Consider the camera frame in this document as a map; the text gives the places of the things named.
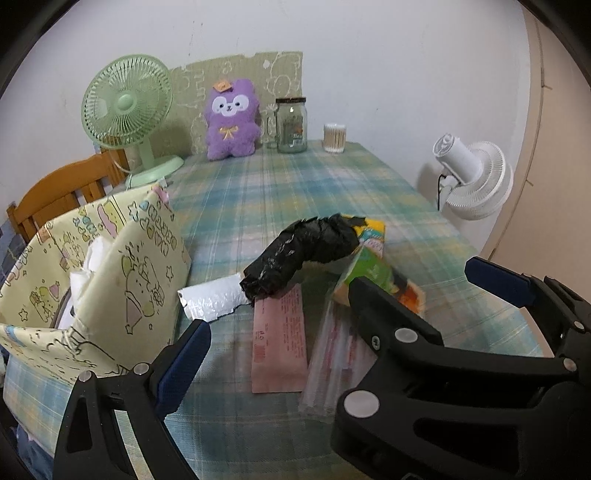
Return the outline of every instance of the fabric bin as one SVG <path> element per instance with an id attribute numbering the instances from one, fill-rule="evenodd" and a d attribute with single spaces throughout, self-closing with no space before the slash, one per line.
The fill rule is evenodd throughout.
<path id="1" fill-rule="evenodd" d="M 113 238 L 66 330 L 56 312 L 89 244 Z M 42 374 L 123 374 L 174 339 L 191 260 L 158 185 L 108 196 L 47 222 L 0 290 L 0 344 Z"/>

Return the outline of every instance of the plaid tablecloth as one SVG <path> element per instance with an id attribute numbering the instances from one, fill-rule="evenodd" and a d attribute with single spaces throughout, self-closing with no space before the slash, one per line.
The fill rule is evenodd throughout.
<path id="1" fill-rule="evenodd" d="M 541 351 L 517 310 L 470 285 L 465 261 L 476 254 L 396 172 L 358 144 L 344 154 L 282 155 L 210 163 L 191 158 L 172 176 L 171 203 L 193 259 L 189 284 L 243 270 L 289 223 L 335 212 L 386 223 L 384 257 L 422 286 L 426 319 L 446 345 L 520 355 Z M 306 267 L 302 281 L 308 350 L 324 296 L 336 279 Z M 362 475 L 329 446 L 330 425 L 297 411 L 298 394 L 251 393 L 249 306 L 212 323 L 211 350 L 180 409 L 166 424 L 198 476 L 208 479 L 347 479 Z M 181 314 L 180 331 L 188 325 Z M 5 401 L 26 430 L 55 449 L 70 388 L 11 360 Z M 151 478 L 126 415 L 122 434 L 139 478 Z"/>

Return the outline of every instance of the plush toy eye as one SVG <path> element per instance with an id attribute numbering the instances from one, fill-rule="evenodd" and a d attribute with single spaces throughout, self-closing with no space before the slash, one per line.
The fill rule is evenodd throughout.
<path id="1" fill-rule="evenodd" d="M 226 99 L 222 96 L 216 97 L 212 103 L 212 111 L 220 113 L 226 108 Z"/>
<path id="2" fill-rule="evenodd" d="M 248 97 L 246 95 L 236 95 L 232 102 L 239 111 L 244 111 L 248 108 Z"/>

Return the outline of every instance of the blue gripper pad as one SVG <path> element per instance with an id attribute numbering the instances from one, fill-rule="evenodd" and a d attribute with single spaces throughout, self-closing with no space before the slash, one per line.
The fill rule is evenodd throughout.
<path id="1" fill-rule="evenodd" d="M 468 260 L 464 273 L 470 283 L 489 291 L 517 308 L 532 305 L 535 300 L 535 293 L 532 291 L 527 277 L 483 258 L 473 257 Z"/>
<path id="2" fill-rule="evenodd" d="M 209 324 L 202 320 L 194 320 L 177 343 L 165 348 L 166 350 L 177 347 L 178 350 L 180 347 L 180 351 L 152 389 L 156 393 L 155 412 L 158 418 L 164 419 L 169 413 L 178 410 L 211 344 L 212 330 Z M 154 361 L 154 367 L 163 354 L 164 351 Z"/>

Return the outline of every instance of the glass jar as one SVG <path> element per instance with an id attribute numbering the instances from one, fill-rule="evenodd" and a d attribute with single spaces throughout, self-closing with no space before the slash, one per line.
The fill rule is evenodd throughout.
<path id="1" fill-rule="evenodd" d="M 281 153 L 303 152 L 308 148 L 306 97 L 278 98 L 275 103 L 277 149 Z"/>

